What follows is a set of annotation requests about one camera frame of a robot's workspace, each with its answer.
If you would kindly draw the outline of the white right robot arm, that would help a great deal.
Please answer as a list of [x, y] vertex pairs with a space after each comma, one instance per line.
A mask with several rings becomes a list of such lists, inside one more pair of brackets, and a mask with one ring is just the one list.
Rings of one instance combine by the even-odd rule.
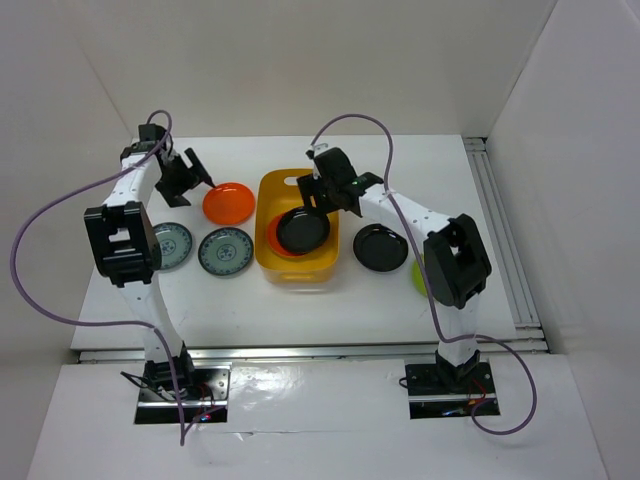
[[433, 211], [392, 190], [371, 173], [358, 175], [337, 147], [309, 147], [314, 167], [297, 180], [304, 204], [324, 213], [350, 212], [402, 235], [416, 255], [439, 343], [436, 379], [460, 391], [479, 362], [477, 297], [492, 266], [476, 222]]

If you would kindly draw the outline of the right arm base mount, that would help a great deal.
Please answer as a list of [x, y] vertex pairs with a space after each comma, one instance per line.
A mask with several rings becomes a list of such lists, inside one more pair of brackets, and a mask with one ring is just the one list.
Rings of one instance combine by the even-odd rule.
[[478, 417], [500, 414], [488, 362], [481, 362], [470, 375], [452, 385], [440, 378], [435, 363], [406, 364], [398, 384], [407, 392], [412, 420], [469, 417], [475, 407]]

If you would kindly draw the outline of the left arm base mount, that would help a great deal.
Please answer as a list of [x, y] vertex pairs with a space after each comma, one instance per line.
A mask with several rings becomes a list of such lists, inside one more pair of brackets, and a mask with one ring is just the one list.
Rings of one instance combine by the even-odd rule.
[[[142, 376], [121, 371], [120, 375], [138, 388], [134, 423], [136, 425], [178, 424], [176, 394], [152, 387]], [[197, 368], [194, 384], [179, 391], [186, 425], [226, 423], [231, 367]]]

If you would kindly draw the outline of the black plate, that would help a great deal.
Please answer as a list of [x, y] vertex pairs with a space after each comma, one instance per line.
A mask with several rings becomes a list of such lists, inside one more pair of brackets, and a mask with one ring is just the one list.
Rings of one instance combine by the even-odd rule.
[[361, 228], [353, 239], [352, 248], [362, 266], [378, 273], [395, 271], [408, 257], [405, 238], [381, 224]]
[[284, 213], [276, 226], [276, 238], [288, 252], [304, 255], [320, 248], [328, 239], [328, 216], [316, 208], [296, 207]]

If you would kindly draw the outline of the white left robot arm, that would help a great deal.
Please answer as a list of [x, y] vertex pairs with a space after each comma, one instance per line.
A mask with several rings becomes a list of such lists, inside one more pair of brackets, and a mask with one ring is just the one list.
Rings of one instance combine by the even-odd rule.
[[122, 176], [102, 205], [85, 211], [84, 224], [98, 272], [146, 325], [144, 382], [184, 399], [196, 390], [198, 376], [160, 290], [162, 253], [146, 204], [157, 191], [169, 207], [185, 207], [187, 191], [214, 182], [193, 149], [172, 149], [167, 128], [149, 121], [138, 134], [121, 153]]

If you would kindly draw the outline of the orange plate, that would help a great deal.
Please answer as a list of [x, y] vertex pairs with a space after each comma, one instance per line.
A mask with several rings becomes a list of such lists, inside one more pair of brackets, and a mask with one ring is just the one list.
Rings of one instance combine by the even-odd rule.
[[267, 226], [267, 230], [266, 230], [266, 238], [267, 238], [267, 243], [270, 247], [270, 249], [279, 257], [282, 258], [298, 258], [301, 257], [301, 254], [298, 253], [293, 253], [289, 250], [286, 250], [279, 242], [278, 238], [277, 238], [277, 226], [279, 224], [279, 221], [282, 219], [282, 217], [284, 216], [283, 213], [273, 217], [270, 221], [270, 223]]
[[244, 184], [226, 182], [212, 188], [202, 201], [205, 217], [218, 225], [239, 225], [254, 212], [256, 200]]

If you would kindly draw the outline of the large blue floral plate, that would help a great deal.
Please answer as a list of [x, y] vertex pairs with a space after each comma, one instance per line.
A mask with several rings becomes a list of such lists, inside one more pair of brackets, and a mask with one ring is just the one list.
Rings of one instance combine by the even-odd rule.
[[191, 232], [182, 224], [163, 222], [154, 226], [161, 251], [160, 270], [171, 270], [183, 264], [193, 248]]

